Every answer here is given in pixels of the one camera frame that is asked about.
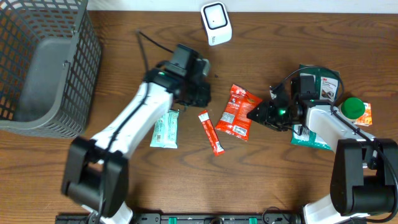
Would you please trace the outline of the green-lidded seasoning jar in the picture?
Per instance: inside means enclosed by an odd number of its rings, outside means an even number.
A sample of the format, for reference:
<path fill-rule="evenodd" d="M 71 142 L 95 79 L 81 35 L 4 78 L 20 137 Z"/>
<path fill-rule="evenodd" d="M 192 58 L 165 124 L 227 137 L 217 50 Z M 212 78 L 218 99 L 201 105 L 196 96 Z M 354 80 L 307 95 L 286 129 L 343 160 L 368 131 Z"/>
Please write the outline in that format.
<path fill-rule="evenodd" d="M 356 97 L 347 98 L 339 105 L 341 113 L 350 120 L 356 120 L 364 114 L 364 102 Z"/>

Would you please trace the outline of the red snack pouch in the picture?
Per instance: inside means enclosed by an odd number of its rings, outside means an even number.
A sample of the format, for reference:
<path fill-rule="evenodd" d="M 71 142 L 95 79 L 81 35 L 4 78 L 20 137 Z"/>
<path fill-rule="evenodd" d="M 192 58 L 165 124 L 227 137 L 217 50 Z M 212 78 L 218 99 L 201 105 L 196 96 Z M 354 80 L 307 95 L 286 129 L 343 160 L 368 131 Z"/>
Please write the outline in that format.
<path fill-rule="evenodd" d="M 230 98 L 215 127 L 216 130 L 247 141 L 249 139 L 249 130 L 252 123 L 252 120 L 247 118 L 247 115 L 261 101 L 259 97 L 253 95 L 246 89 L 238 85 L 232 85 L 230 89 Z"/>

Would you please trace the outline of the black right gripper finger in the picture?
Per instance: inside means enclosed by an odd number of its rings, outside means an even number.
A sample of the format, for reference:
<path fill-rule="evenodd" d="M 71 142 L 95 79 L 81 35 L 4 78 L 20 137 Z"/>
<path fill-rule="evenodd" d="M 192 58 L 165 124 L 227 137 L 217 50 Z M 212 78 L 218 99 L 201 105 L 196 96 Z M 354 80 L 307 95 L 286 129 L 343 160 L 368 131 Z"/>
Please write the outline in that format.
<path fill-rule="evenodd" d="M 269 125 L 264 114 L 248 114 L 247 118 L 263 126 Z"/>
<path fill-rule="evenodd" d="M 247 117 L 263 117 L 267 114 L 268 107 L 268 102 L 262 101 L 247 114 Z"/>

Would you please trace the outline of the pale green wet wipes pack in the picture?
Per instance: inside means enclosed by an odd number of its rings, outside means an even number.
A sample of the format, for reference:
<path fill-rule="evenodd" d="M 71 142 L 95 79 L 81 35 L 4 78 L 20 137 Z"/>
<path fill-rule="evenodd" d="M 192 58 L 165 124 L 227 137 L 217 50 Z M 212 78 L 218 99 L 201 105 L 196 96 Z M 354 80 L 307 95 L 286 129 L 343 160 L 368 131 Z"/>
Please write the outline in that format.
<path fill-rule="evenodd" d="M 179 111 L 169 110 L 154 125 L 150 147 L 176 149 Z"/>

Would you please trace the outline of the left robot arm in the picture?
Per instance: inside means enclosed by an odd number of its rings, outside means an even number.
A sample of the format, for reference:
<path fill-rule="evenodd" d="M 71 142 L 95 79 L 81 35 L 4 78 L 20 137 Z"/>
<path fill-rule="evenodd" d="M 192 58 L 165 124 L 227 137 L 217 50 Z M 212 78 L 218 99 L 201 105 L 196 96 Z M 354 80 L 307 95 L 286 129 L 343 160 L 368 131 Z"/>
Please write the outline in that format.
<path fill-rule="evenodd" d="M 94 223 L 129 223 L 133 217 L 126 204 L 129 159 L 174 103 L 208 105 L 209 69 L 210 62 L 203 57 L 178 56 L 147 70 L 135 97 L 113 122 L 91 139 L 72 141 L 62 194 L 87 209 Z"/>

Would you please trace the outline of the orange snack packet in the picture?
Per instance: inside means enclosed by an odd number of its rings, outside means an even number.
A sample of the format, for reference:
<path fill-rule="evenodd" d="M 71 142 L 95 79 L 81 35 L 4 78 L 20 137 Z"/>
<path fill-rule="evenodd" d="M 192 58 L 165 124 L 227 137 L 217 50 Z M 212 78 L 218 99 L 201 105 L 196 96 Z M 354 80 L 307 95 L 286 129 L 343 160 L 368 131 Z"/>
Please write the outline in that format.
<path fill-rule="evenodd" d="M 364 106 L 365 106 L 364 114 L 354 121 L 355 125 L 370 126 L 373 124 L 371 104 L 364 103 Z"/>

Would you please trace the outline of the green 3M gloves package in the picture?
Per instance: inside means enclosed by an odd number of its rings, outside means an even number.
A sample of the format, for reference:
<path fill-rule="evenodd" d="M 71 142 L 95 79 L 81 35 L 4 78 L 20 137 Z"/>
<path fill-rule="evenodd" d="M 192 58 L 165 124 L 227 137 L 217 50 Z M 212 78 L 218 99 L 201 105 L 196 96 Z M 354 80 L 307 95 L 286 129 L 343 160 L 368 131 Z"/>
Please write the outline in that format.
<path fill-rule="evenodd" d="M 315 92 L 318 100 L 336 100 L 340 82 L 330 72 L 322 68 L 307 68 L 300 71 L 300 76 L 312 76 L 315 82 Z M 317 149 L 331 150 L 331 147 L 316 133 L 304 128 L 302 125 L 295 125 L 294 131 L 301 135 L 293 133 L 291 144 Z"/>

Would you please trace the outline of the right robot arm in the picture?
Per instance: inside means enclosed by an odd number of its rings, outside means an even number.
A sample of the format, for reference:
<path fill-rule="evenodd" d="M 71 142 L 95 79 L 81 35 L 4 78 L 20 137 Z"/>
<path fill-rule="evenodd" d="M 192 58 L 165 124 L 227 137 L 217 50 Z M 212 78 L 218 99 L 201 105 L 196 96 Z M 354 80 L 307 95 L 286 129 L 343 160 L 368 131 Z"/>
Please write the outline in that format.
<path fill-rule="evenodd" d="M 274 131 L 295 124 L 320 136 L 335 153 L 330 193 L 303 207 L 304 223 L 385 223 L 397 215 L 397 143 L 362 131 L 328 100 L 288 108 L 263 101 L 247 117 Z"/>

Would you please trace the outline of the red white sachet stick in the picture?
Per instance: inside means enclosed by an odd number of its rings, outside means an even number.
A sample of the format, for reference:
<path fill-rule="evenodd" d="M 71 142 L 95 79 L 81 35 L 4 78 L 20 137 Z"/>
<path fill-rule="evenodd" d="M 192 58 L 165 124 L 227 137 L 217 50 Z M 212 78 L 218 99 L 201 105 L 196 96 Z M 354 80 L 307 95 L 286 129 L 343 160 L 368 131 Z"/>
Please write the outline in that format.
<path fill-rule="evenodd" d="M 205 130 L 205 133 L 208 137 L 208 140 L 211 144 L 213 154 L 215 156 L 220 156 L 224 154 L 225 150 L 220 144 L 220 140 L 215 132 L 214 126 L 211 122 L 211 119 L 209 117 L 208 111 L 203 110 L 199 115 L 198 118 L 200 119 L 200 122 Z"/>

